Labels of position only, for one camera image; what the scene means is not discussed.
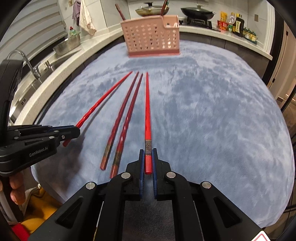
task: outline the finger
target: finger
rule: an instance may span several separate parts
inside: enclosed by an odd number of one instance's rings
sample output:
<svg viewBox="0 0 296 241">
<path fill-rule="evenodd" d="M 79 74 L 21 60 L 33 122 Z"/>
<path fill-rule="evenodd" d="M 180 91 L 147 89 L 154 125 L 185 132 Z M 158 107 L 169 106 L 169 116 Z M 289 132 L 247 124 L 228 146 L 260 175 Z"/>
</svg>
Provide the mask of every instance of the finger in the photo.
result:
<svg viewBox="0 0 296 241">
<path fill-rule="evenodd" d="M 22 185 L 18 189 L 12 190 L 10 193 L 11 200 L 17 205 L 21 205 L 26 200 L 25 186 Z"/>
<path fill-rule="evenodd" d="M 9 177 L 9 183 L 12 189 L 18 189 L 24 184 L 24 177 L 21 172 Z"/>
</svg>

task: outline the kitchen counter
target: kitchen counter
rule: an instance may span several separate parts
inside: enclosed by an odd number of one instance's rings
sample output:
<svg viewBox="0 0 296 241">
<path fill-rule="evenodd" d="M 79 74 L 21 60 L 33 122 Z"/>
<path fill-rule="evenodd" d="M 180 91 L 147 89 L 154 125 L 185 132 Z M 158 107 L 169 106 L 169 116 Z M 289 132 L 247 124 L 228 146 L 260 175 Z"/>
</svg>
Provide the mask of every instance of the kitchen counter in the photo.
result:
<svg viewBox="0 0 296 241">
<path fill-rule="evenodd" d="M 262 48 L 256 46 L 253 43 L 250 43 L 246 39 L 239 38 L 238 36 L 224 32 L 218 32 L 214 30 L 209 30 L 205 28 L 192 27 L 192 26 L 180 26 L 180 32 L 194 33 L 212 36 L 233 42 L 235 44 L 241 45 L 245 48 L 248 48 L 264 57 L 268 60 L 272 60 L 272 56 L 266 53 Z M 81 39 L 81 45 L 76 49 L 68 53 L 72 55 L 67 59 L 60 67 L 58 67 L 36 90 L 32 97 L 27 101 L 24 108 L 20 112 L 19 116 L 15 121 L 15 125 L 23 124 L 33 124 L 37 118 L 40 111 L 43 109 L 46 102 L 53 95 L 53 93 L 58 89 L 58 87 L 68 78 L 71 73 L 73 73 L 82 63 L 88 60 L 92 55 L 98 52 L 100 49 L 113 42 L 117 38 L 123 35 L 120 24 L 109 27 L 101 32 L 98 32 L 99 36 L 89 38 L 86 36 L 84 39 Z M 40 64 L 39 69 L 43 71 L 46 66 L 45 62 L 48 60 L 50 63 L 57 61 L 60 56 L 52 52 L 48 55 Z M 22 86 L 24 82 L 28 79 L 33 79 L 33 75 L 29 72 L 22 82 L 19 84 L 18 91 L 15 94 L 13 103 L 20 98 L 20 95 L 24 91 Z"/>
<path fill-rule="evenodd" d="M 24 108 L 20 112 L 19 116 L 15 121 L 15 125 L 33 124 L 37 118 L 40 111 L 45 106 L 46 102 L 57 90 L 57 88 L 67 79 L 72 72 L 74 72 L 82 63 L 89 59 L 93 54 L 98 52 L 100 49 L 113 42 L 117 38 L 123 35 L 122 29 L 114 27 L 108 28 L 108 33 L 89 38 L 81 39 L 81 44 L 76 49 L 68 53 L 68 55 L 73 54 L 69 59 L 67 59 L 60 67 L 58 67 L 36 90 L 32 97 L 27 101 Z M 39 66 L 39 70 L 43 71 L 46 66 L 45 62 L 50 63 L 57 61 L 61 57 L 52 52 L 46 58 L 43 59 Z M 33 79 L 31 72 L 25 76 L 22 82 L 19 84 L 19 88 L 22 88 L 22 83 L 27 81 L 27 78 Z M 17 93 L 15 95 L 14 101 L 18 99 Z"/>
<path fill-rule="evenodd" d="M 267 53 L 264 49 L 259 47 L 258 45 L 255 45 L 255 44 L 251 43 L 250 41 L 246 40 L 245 38 L 241 38 L 241 37 L 239 37 L 235 34 L 232 34 L 228 31 L 222 30 L 221 32 L 219 32 L 219 31 L 215 31 L 215 30 L 207 29 L 207 28 L 180 25 L 180 32 L 201 34 L 201 35 L 206 35 L 206 36 L 211 36 L 211 37 L 223 39 L 223 40 L 241 45 L 241 46 L 248 48 L 250 50 L 253 50 L 254 52 L 268 58 L 269 60 L 272 60 L 272 56 L 269 53 Z"/>
</svg>

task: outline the cooking pot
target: cooking pot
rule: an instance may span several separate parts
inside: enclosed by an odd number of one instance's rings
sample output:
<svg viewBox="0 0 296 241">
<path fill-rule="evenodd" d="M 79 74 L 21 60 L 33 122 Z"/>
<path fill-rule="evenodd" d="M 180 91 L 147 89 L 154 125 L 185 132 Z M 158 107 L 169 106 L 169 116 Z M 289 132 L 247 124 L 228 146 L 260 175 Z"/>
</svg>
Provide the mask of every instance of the cooking pot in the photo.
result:
<svg viewBox="0 0 296 241">
<path fill-rule="evenodd" d="M 139 7 L 136 9 L 136 13 L 139 14 L 142 17 L 146 16 L 153 16 L 153 15 L 160 15 L 162 6 L 160 5 L 152 5 L 153 2 L 145 2 L 145 4 L 148 4 L 146 7 Z M 169 11 L 169 7 L 167 7 L 163 13 L 163 15 L 167 14 Z"/>
<path fill-rule="evenodd" d="M 204 5 L 197 5 L 197 7 L 184 7 L 181 8 L 181 11 L 189 18 L 209 20 L 214 17 L 215 12 L 208 11 L 203 9 Z"/>
</svg>

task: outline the chopstick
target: chopstick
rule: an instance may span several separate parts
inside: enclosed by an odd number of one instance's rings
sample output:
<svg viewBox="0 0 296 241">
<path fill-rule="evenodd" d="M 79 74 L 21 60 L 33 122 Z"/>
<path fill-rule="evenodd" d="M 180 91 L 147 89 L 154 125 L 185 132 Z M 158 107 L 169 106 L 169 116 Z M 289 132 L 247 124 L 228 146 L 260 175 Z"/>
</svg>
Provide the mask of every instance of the chopstick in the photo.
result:
<svg viewBox="0 0 296 241">
<path fill-rule="evenodd" d="M 105 151 L 104 151 L 104 155 L 103 155 L 103 158 L 102 158 L 102 162 L 101 162 L 101 170 L 106 170 L 106 167 L 107 167 L 107 163 L 108 163 L 108 159 L 109 159 L 109 156 L 110 156 L 110 152 L 111 152 L 111 149 L 112 149 L 112 146 L 113 146 L 113 143 L 114 143 L 114 139 L 115 139 L 115 136 L 116 136 L 116 133 L 117 133 L 117 129 L 118 129 L 118 126 L 119 126 L 119 123 L 120 123 L 120 120 L 122 118 L 122 115 L 123 115 L 123 112 L 124 112 L 124 109 L 126 107 L 126 103 L 128 102 L 128 99 L 129 99 L 129 96 L 131 95 L 131 91 L 133 90 L 133 87 L 135 85 L 135 82 L 138 78 L 138 75 L 139 75 L 139 71 L 137 72 L 127 94 L 126 94 L 126 97 L 121 105 L 121 108 L 119 110 L 119 113 L 118 113 L 118 117 L 115 121 L 115 124 L 112 128 L 112 131 L 111 131 L 111 135 L 108 139 L 108 142 L 107 142 L 107 145 L 106 145 L 106 148 L 105 148 Z"/>
<path fill-rule="evenodd" d="M 117 3 L 115 3 L 115 7 L 116 7 L 117 11 L 119 12 L 119 14 L 120 14 L 122 20 L 123 20 L 123 21 L 126 20 L 126 18 L 124 17 L 124 15 L 123 15 L 122 11 L 120 10 L 120 8 L 119 8 L 119 6 L 118 6 Z"/>
<path fill-rule="evenodd" d="M 117 148 L 116 148 L 116 153 L 115 153 L 114 161 L 113 161 L 113 164 L 112 164 L 110 178 L 113 178 L 118 174 L 118 169 L 119 169 L 119 164 L 120 164 L 121 155 L 122 155 L 122 151 L 123 151 L 124 141 L 126 139 L 126 133 L 128 131 L 128 124 L 129 124 L 129 122 L 131 120 L 131 115 L 133 113 L 133 107 L 134 107 L 136 99 L 137 99 L 137 95 L 138 95 L 138 92 L 139 92 L 139 88 L 140 88 L 140 85 L 141 85 L 142 78 L 143 78 L 143 74 L 141 74 L 141 76 L 140 76 L 140 80 L 139 80 L 139 82 L 137 84 L 135 93 L 134 93 L 133 98 L 131 100 L 131 105 L 130 105 L 130 107 L 128 109 L 128 113 L 126 115 L 126 120 L 124 122 L 122 132 L 120 134 L 119 142 L 118 142 L 118 145 L 117 145 Z"/>
<path fill-rule="evenodd" d="M 82 119 L 76 124 L 76 127 L 81 128 L 81 126 L 83 125 L 83 123 L 89 118 L 89 116 L 95 111 L 95 109 L 99 106 L 99 104 L 101 104 L 106 97 L 118 86 L 120 85 L 123 81 L 125 81 L 127 79 L 128 76 L 130 76 L 130 74 L 132 73 L 129 72 L 126 76 L 124 76 L 121 80 L 119 80 L 115 85 L 113 85 L 111 87 L 111 89 L 109 89 L 98 101 L 97 103 L 94 104 L 94 106 L 92 108 L 89 109 L 89 111 L 82 117 Z M 66 147 L 69 142 L 71 140 L 65 140 L 63 142 L 63 146 Z"/>
<path fill-rule="evenodd" d="M 146 107 L 145 107 L 145 174 L 152 174 L 152 144 L 150 120 L 149 75 L 146 73 Z"/>
<path fill-rule="evenodd" d="M 166 7 L 168 6 L 168 0 L 164 0 L 163 7 L 161 8 L 160 15 L 163 16 L 164 11 L 166 10 Z"/>
</svg>

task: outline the wok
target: wok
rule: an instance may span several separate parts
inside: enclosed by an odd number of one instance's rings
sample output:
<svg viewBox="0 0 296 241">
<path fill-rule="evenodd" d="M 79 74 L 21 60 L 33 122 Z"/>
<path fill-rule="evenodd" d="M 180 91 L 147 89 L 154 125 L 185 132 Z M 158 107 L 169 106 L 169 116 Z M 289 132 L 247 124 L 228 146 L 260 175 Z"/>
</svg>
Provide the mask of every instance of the wok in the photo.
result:
<svg viewBox="0 0 296 241">
<path fill-rule="evenodd" d="M 209 20 L 214 17 L 215 12 L 208 11 L 201 8 L 202 5 L 197 5 L 197 7 L 184 7 L 181 11 L 189 18 Z"/>
</svg>

